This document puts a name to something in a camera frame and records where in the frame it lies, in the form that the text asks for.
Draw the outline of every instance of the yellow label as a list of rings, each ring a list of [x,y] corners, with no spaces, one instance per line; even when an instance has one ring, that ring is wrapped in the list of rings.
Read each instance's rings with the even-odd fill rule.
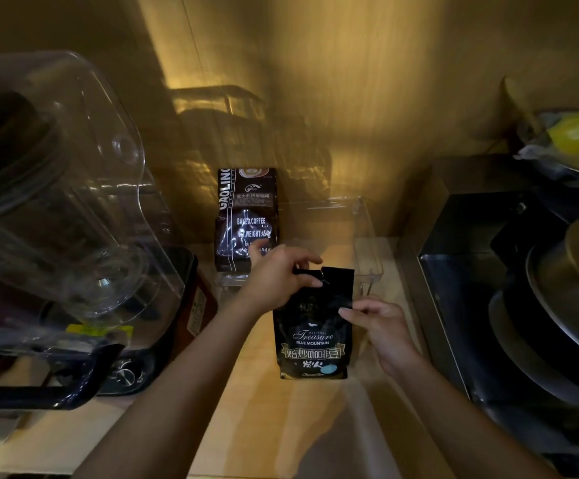
[[[69,324],[65,330],[69,333],[75,333],[77,335],[105,336],[112,329],[114,328],[95,328],[94,326],[87,326],[86,324]],[[132,338],[134,327],[119,326],[116,329],[124,331],[128,335],[128,338]]]

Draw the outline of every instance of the gold ribbon banner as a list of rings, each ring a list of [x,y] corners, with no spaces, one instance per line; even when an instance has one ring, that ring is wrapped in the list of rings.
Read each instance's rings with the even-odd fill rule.
[[[345,354],[344,343],[337,343],[333,348],[309,349],[309,348],[291,348],[287,343],[283,343],[281,353],[286,358],[293,360],[340,360]]]

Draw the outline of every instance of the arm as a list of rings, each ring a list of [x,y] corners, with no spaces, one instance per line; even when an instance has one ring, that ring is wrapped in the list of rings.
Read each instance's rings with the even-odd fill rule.
[[[264,242],[250,246],[253,270],[245,286],[132,404],[74,479],[186,477],[259,316],[285,304],[301,287],[322,285],[311,276],[292,274],[295,265],[321,263],[317,255],[281,245],[262,257]]]
[[[368,330],[383,370],[401,386],[458,478],[560,476],[477,409],[418,352],[400,306],[372,297],[341,309]]]

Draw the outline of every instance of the white label on blender base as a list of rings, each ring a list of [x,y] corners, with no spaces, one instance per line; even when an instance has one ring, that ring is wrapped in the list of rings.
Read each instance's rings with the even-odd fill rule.
[[[203,323],[203,314],[205,314],[205,303],[207,297],[200,287],[196,288],[194,294],[194,301],[192,302],[192,309],[190,310],[190,319],[187,320],[187,330],[192,336],[197,336],[201,331],[201,324]]]

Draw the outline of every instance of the gaolino coffee bag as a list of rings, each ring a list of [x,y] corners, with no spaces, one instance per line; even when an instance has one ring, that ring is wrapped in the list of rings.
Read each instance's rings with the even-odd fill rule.
[[[350,308],[354,271],[322,267],[319,271],[296,269],[313,275],[323,287],[304,287],[285,306],[274,310],[276,361],[281,378],[347,378],[351,355],[351,324],[338,314]]]
[[[214,265],[219,272],[250,272],[248,248],[270,241],[265,255],[279,241],[279,206],[275,168],[219,170],[219,216],[214,228]]]

